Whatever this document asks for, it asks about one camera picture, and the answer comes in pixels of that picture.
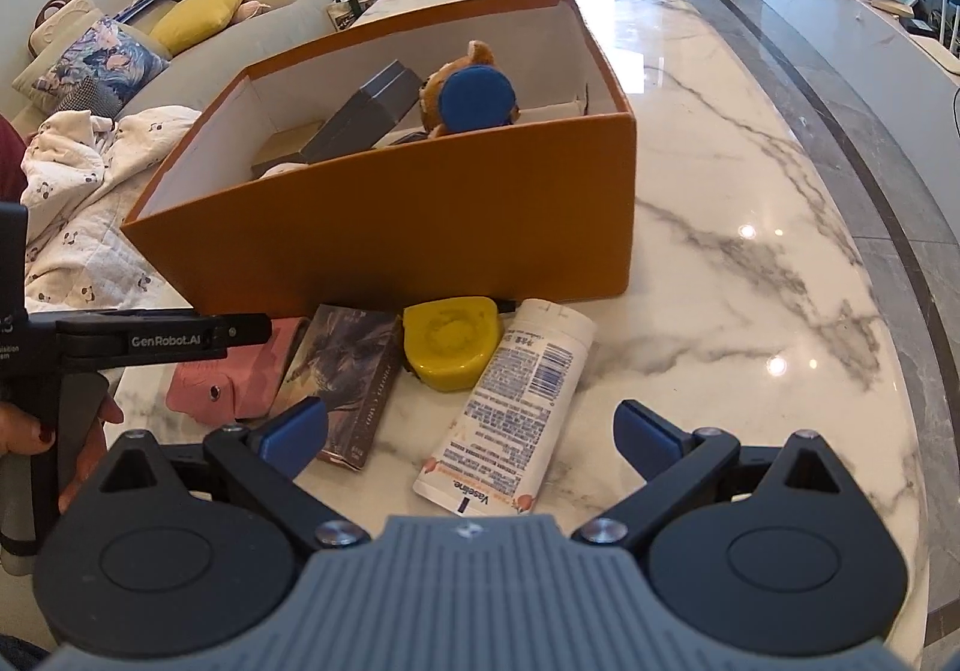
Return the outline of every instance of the red sleeve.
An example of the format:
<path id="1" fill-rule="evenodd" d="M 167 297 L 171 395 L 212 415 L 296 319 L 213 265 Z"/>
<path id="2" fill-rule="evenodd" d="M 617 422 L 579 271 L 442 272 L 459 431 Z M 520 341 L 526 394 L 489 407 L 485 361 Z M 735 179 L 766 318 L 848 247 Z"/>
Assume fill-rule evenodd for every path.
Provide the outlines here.
<path id="1" fill-rule="evenodd" d="M 27 177 L 20 169 L 27 145 L 17 131 L 0 116 L 0 201 L 19 203 L 27 188 Z"/>

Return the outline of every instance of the sofa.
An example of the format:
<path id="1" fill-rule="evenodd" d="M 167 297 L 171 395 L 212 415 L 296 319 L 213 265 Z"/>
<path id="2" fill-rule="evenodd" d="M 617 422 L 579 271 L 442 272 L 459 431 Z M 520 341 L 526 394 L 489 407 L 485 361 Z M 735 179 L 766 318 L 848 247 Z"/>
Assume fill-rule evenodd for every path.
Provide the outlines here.
<path id="1" fill-rule="evenodd" d="M 227 27 L 218 35 L 171 59 L 169 66 L 126 104 L 120 116 L 150 107 L 186 106 L 203 110 L 240 70 L 268 56 L 335 32 L 326 14 L 333 0 L 258 0 L 272 11 Z M 148 34 L 173 3 L 134 18 L 131 26 Z M 34 133 L 47 118 L 35 104 L 11 123 L 21 136 Z"/>

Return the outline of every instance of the tile floor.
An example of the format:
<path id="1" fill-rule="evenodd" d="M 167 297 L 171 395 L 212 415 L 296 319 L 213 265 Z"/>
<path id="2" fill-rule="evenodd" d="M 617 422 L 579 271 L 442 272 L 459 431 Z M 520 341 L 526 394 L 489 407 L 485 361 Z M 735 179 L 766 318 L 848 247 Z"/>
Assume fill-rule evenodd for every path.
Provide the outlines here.
<path id="1" fill-rule="evenodd" d="M 880 119 L 771 8 L 760 0 L 689 1 L 720 32 L 803 143 L 870 272 L 917 422 L 929 511 L 929 610 L 937 610 L 960 598 L 960 471 L 947 403 L 947 392 L 958 389 L 949 385 L 956 382 L 954 366 L 960 360 L 960 246 Z M 812 102 L 796 75 L 815 93 Z M 837 128 L 888 201 L 887 222 L 838 143 Z M 896 224 L 888 230 L 891 216 L 899 230 Z M 891 231 L 902 236 L 899 251 Z M 926 302 L 918 302 L 918 279 L 929 289 Z M 938 337 L 931 326 L 936 318 L 946 337 Z M 940 344 L 939 363 L 934 342 Z M 960 652 L 960 631 L 925 649 L 923 671 L 939 671 L 955 652 Z"/>

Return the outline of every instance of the yellow pillow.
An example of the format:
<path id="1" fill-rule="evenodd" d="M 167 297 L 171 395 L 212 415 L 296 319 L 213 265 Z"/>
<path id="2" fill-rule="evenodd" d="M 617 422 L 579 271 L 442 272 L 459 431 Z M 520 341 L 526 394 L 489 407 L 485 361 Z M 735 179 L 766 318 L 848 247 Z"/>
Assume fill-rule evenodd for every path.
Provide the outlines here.
<path id="1" fill-rule="evenodd" d="M 244 0 L 184 0 L 157 22 L 150 37 L 163 44 L 171 56 L 227 29 Z"/>

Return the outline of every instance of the white tv stand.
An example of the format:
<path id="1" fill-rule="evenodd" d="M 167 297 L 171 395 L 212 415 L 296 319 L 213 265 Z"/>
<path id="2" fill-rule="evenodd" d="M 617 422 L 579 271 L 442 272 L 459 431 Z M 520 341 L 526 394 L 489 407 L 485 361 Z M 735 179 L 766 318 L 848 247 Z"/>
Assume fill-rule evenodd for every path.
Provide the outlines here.
<path id="1" fill-rule="evenodd" d="M 960 237 L 960 76 L 947 73 L 896 18 L 861 0 L 763 0 L 832 66 L 913 163 Z"/>

